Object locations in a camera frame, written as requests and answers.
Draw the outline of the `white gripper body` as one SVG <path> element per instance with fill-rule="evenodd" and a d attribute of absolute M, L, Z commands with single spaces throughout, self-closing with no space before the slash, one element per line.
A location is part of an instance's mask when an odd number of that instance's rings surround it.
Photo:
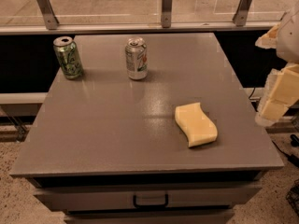
<path fill-rule="evenodd" d="M 299 63 L 299 1 L 286 11 L 278 27 L 277 56 Z"/>

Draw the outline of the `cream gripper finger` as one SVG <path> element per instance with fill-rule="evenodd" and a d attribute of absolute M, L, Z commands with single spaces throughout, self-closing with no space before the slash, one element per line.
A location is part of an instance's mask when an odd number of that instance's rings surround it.
<path fill-rule="evenodd" d="M 281 70 L 272 69 L 264 85 L 255 121 L 264 127 L 272 126 L 298 101 L 299 64 L 287 63 Z"/>
<path fill-rule="evenodd" d="M 274 25 L 266 34 L 260 36 L 255 46 L 261 49 L 275 49 L 277 47 L 277 36 L 278 36 L 279 23 Z"/>

